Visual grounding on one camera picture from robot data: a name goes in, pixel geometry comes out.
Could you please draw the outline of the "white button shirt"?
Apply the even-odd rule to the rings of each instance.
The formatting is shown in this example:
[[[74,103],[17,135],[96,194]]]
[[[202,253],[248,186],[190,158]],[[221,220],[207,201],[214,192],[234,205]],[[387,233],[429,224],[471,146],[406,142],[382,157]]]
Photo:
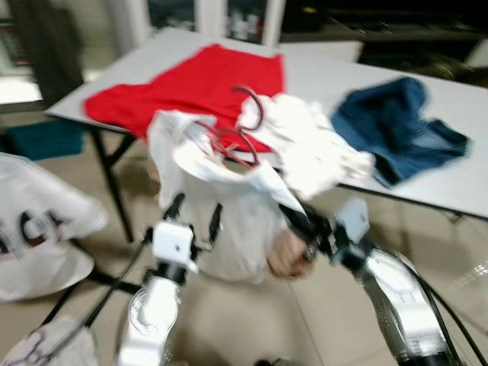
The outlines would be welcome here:
[[[167,209],[175,195],[185,193],[180,218],[191,223],[201,239],[213,209],[222,204],[217,243],[198,259],[198,266],[223,281],[261,283],[268,276],[268,252],[288,226],[280,207],[302,212],[302,205],[271,164],[259,163],[246,173],[224,167],[195,120],[216,121],[213,116],[157,111],[147,129],[149,155],[160,182],[158,204]]]

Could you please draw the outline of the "white folding table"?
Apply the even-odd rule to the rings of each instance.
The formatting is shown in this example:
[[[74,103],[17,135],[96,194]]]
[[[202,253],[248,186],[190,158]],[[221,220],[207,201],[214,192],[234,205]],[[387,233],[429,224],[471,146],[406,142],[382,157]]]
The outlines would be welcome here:
[[[123,128],[87,118],[84,101],[114,85],[149,81],[216,42],[215,36],[178,28],[164,29],[116,60],[95,80],[71,91],[46,111],[50,117],[81,124],[90,133],[95,145],[95,158],[107,182],[126,241],[137,240],[137,234],[133,231],[113,166],[135,143],[135,137]],[[307,101],[321,101],[328,111],[353,88],[365,88],[401,76],[397,70],[314,56],[307,51],[284,50],[282,56],[287,93]],[[428,94],[424,111],[442,119],[451,129],[470,139],[467,155],[442,169],[418,175],[393,188],[383,188],[372,180],[346,181],[344,188],[485,220],[487,200],[482,189],[486,186],[488,157],[488,91],[426,76],[422,77],[422,83]]]

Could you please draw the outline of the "blue denim jeans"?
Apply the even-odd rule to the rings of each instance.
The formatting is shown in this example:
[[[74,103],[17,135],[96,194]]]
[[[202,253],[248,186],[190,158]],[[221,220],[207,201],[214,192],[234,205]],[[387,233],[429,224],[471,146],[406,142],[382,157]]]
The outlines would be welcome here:
[[[438,118],[422,118],[425,84],[401,77],[346,95],[332,128],[349,146],[375,158],[373,177],[385,188],[465,156],[470,139]]]

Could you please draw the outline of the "teal floor mat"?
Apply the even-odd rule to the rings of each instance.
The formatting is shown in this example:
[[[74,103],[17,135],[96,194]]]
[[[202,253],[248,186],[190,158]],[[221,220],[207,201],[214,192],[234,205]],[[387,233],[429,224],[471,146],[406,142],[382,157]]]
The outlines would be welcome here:
[[[15,146],[15,154],[31,160],[77,156],[84,140],[84,130],[66,120],[8,127],[6,133]]]

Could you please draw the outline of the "red plastic hanger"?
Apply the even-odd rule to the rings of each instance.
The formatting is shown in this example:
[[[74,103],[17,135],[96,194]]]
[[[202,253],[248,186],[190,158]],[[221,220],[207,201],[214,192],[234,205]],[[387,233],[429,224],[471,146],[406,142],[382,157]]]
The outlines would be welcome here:
[[[221,156],[227,159],[233,160],[234,162],[251,169],[259,164],[259,156],[257,150],[255,150],[255,144],[251,142],[246,136],[246,132],[258,131],[261,128],[262,123],[265,121],[265,107],[261,102],[258,94],[256,94],[250,87],[246,85],[235,85],[233,87],[234,91],[246,93],[252,101],[254,101],[255,107],[258,111],[258,118],[255,120],[255,124],[251,127],[237,123],[233,128],[215,128],[211,125],[203,122],[202,120],[195,120],[195,124],[202,126],[205,129],[205,135],[210,141],[210,148],[219,153]],[[250,160],[241,160],[235,151],[237,150],[237,144],[233,143],[229,146],[224,146],[222,143],[222,135],[235,135],[239,136],[241,141],[246,144],[245,151],[251,153],[252,158]]]

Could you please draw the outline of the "black TV stand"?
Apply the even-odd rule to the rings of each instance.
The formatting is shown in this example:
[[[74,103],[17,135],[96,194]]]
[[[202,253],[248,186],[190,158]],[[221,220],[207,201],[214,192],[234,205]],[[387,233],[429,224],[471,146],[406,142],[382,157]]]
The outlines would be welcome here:
[[[480,87],[488,67],[467,60],[487,39],[487,0],[287,0],[280,32],[282,44],[357,41],[357,63]]]

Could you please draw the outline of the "crumpled white garment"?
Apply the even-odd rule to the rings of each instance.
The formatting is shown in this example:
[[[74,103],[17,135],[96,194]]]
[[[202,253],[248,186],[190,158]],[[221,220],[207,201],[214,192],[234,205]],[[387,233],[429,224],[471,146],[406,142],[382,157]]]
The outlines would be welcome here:
[[[261,126],[249,133],[278,154],[283,178],[303,200],[313,199],[342,181],[373,175],[375,157],[353,149],[341,137],[317,101],[293,95],[259,95]]]

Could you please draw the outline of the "white cloth with hanger drawing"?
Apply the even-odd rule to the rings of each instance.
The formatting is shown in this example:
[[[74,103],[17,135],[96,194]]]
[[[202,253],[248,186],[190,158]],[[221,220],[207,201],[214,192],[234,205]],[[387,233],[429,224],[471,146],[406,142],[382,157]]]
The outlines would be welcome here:
[[[41,366],[46,356],[78,325],[77,319],[61,316],[34,329],[10,349],[0,366]],[[81,327],[70,344],[63,346],[47,366],[100,366],[91,332]]]

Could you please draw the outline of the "grey curtain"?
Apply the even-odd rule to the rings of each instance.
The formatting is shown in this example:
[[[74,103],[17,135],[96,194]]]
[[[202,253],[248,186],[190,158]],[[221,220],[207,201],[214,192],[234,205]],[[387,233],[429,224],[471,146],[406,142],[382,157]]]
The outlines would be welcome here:
[[[6,0],[21,48],[38,84],[42,104],[52,107],[84,83],[80,36],[66,9],[51,0]]]

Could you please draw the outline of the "white printed hanging shirt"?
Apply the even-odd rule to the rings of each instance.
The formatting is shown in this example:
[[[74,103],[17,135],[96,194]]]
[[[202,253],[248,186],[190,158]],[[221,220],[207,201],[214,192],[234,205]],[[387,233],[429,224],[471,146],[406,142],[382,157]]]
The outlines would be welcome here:
[[[0,152],[0,302],[59,292],[93,271],[69,244],[107,226],[104,207],[22,156]]]

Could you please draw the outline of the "red shirt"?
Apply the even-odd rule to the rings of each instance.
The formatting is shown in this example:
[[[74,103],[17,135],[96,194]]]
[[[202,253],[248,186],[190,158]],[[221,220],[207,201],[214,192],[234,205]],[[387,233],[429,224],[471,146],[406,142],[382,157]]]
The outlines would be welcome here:
[[[232,127],[248,95],[235,91],[247,86],[258,95],[284,90],[284,58],[265,58],[211,44],[159,74],[146,84],[119,84],[84,101],[95,122],[122,127],[141,140],[157,111],[210,115],[217,127]]]

